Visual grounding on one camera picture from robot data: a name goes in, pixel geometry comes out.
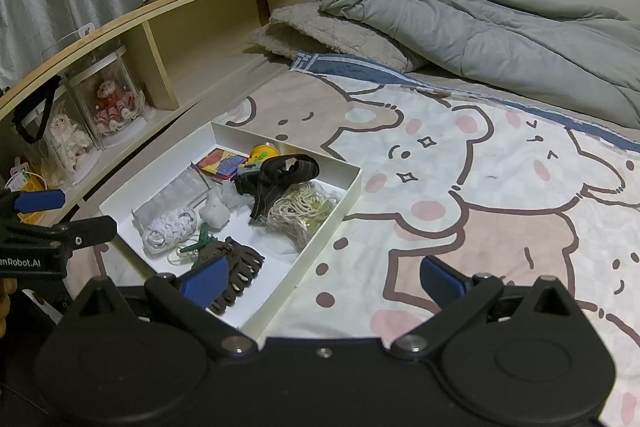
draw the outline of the cartoon bear print blanket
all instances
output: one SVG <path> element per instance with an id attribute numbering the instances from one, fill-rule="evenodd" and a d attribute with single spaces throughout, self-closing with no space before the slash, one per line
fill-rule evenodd
<path id="1" fill-rule="evenodd" d="M 529 285 L 553 274 L 612 352 L 603 420 L 640 426 L 640 157 L 498 103 L 291 70 L 217 121 L 363 169 L 362 195 L 268 335 L 379 335 L 438 311 L 437 255 Z"/>

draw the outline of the human hand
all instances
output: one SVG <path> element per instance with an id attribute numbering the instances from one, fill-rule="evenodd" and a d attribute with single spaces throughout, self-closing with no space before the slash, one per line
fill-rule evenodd
<path id="1" fill-rule="evenodd" d="M 18 289 L 15 279 L 0 279 L 0 339 L 6 331 L 5 318 L 9 314 L 9 295 Z"/>

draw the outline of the doll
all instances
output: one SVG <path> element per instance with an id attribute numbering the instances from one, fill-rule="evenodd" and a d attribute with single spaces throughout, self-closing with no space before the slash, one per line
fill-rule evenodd
<path id="1" fill-rule="evenodd" d="M 86 160 L 87 149 L 91 146 L 89 135 L 78 129 L 77 123 L 64 112 L 65 103 L 59 103 L 49 123 L 53 147 L 65 169 L 75 171 Z"/>
<path id="2" fill-rule="evenodd" d="M 132 92 L 125 92 L 114 80 L 105 80 L 95 93 L 95 123 L 101 134 L 112 134 L 138 115 Z"/>

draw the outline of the white tray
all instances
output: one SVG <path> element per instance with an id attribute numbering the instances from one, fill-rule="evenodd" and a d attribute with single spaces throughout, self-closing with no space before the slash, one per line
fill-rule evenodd
<path id="1" fill-rule="evenodd" d="M 249 156 L 254 146 L 267 141 L 274 142 L 282 154 L 303 153 L 315 158 L 320 166 L 316 182 L 339 196 L 340 203 L 297 256 L 293 243 L 286 236 L 268 232 L 263 227 L 250 226 L 248 208 L 233 214 L 225 228 L 216 234 L 221 240 L 230 235 L 238 243 L 255 248 L 266 258 L 252 285 L 223 315 L 219 315 L 226 323 L 253 338 L 260 335 L 358 199 L 361 186 L 359 167 L 237 128 L 208 123 L 156 158 L 100 205 L 104 215 L 116 220 L 118 235 L 156 273 L 181 275 L 190 269 L 189 264 L 175 266 L 164 255 L 159 259 L 146 256 L 140 233 L 133 224 L 132 210 L 147 202 L 191 163 L 197 163 L 216 147 Z"/>

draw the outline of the gray comforter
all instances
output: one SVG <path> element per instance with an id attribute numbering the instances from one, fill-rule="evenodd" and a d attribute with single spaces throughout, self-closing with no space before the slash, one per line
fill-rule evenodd
<path id="1" fill-rule="evenodd" d="M 640 24 L 558 0 L 325 0 L 452 73 L 640 128 Z"/>

